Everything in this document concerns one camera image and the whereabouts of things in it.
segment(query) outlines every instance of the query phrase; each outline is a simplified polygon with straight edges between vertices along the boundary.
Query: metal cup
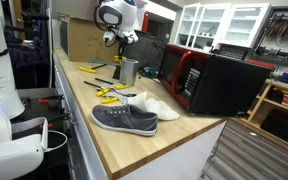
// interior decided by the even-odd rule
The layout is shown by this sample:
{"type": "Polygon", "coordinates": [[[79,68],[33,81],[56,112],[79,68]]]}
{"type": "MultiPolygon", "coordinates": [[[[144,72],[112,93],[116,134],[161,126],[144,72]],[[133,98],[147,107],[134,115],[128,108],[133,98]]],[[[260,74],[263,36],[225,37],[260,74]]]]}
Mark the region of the metal cup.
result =
{"type": "Polygon", "coordinates": [[[123,59],[120,72],[120,83],[134,86],[138,61],[134,59],[123,59]]]}

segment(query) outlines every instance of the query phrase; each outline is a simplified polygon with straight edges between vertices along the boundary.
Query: counter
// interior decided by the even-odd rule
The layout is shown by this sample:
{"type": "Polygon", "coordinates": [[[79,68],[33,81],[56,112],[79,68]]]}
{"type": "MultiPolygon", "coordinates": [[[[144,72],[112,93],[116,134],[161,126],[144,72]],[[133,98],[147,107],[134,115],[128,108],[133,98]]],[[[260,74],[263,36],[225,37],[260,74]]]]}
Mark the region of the counter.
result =
{"type": "MultiPolygon", "coordinates": [[[[102,129],[90,117],[92,108],[100,104],[102,98],[95,96],[95,87],[83,82],[89,81],[100,84],[95,80],[97,77],[118,83],[117,80],[112,79],[115,68],[102,67],[97,69],[96,74],[92,74],[80,71],[78,67],[97,65],[88,62],[70,62],[62,49],[55,49],[53,57],[57,73],[56,81],[60,81],[60,84],[56,85],[57,89],[64,93],[68,106],[76,103],[76,109],[71,107],[69,111],[78,111],[81,115],[81,122],[72,120],[72,126],[78,124],[78,126],[85,126],[86,128],[85,132],[87,133],[78,137],[78,143],[82,149],[83,158],[81,159],[86,164],[88,178],[133,179],[137,177],[137,179],[144,179],[155,174],[153,179],[166,177],[172,177],[170,179],[197,179],[197,177],[186,177],[190,173],[193,176],[200,174],[225,125],[225,119],[189,115],[161,84],[148,78],[137,78],[135,86],[131,87],[134,93],[147,91],[148,96],[165,102],[179,113],[180,118],[175,121],[159,121],[157,133],[152,137],[102,129]],[[91,149],[87,150],[89,146],[93,145],[94,152],[91,149]],[[101,173],[101,170],[98,170],[101,167],[104,169],[104,175],[96,175],[101,173]]],[[[119,102],[107,104],[107,106],[116,105],[121,104],[119,102]]],[[[83,133],[83,130],[75,129],[77,134],[83,133]]]]}

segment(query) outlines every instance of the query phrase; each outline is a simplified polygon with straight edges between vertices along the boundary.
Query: white shoe sole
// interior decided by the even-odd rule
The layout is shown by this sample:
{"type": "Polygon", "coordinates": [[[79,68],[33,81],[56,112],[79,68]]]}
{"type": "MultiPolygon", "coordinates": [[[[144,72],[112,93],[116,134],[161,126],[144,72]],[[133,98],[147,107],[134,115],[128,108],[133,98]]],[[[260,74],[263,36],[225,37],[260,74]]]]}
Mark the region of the white shoe sole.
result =
{"type": "Polygon", "coordinates": [[[111,131],[127,132],[127,133],[142,135],[142,136],[153,136],[156,134],[156,131],[157,131],[157,128],[155,130],[152,130],[152,131],[142,131],[142,130],[138,130],[138,129],[126,129],[126,128],[110,127],[110,126],[107,126],[107,125],[101,123],[98,119],[96,119],[95,116],[93,115],[93,112],[91,113],[91,115],[92,115],[92,119],[95,122],[95,124],[97,124],[98,126],[100,126],[103,129],[107,129],[107,130],[111,130],[111,131]]]}

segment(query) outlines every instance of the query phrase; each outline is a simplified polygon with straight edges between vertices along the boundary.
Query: gray sneaker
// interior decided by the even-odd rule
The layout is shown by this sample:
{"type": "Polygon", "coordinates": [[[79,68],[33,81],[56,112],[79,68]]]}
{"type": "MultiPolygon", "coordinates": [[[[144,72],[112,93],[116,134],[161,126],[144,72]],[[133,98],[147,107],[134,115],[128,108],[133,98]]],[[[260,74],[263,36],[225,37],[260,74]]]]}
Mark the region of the gray sneaker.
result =
{"type": "Polygon", "coordinates": [[[97,105],[92,110],[94,122],[101,128],[153,136],[157,130],[157,115],[143,112],[133,105],[108,107],[97,105]]]}

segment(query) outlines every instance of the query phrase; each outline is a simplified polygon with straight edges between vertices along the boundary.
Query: microwave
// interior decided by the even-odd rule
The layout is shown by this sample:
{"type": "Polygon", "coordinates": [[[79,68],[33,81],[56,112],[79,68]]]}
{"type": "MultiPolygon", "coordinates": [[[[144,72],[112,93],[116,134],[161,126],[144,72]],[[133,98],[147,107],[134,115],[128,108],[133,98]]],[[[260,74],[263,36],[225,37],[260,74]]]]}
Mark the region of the microwave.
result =
{"type": "Polygon", "coordinates": [[[191,114],[246,113],[272,69],[166,44],[158,79],[191,114]]]}

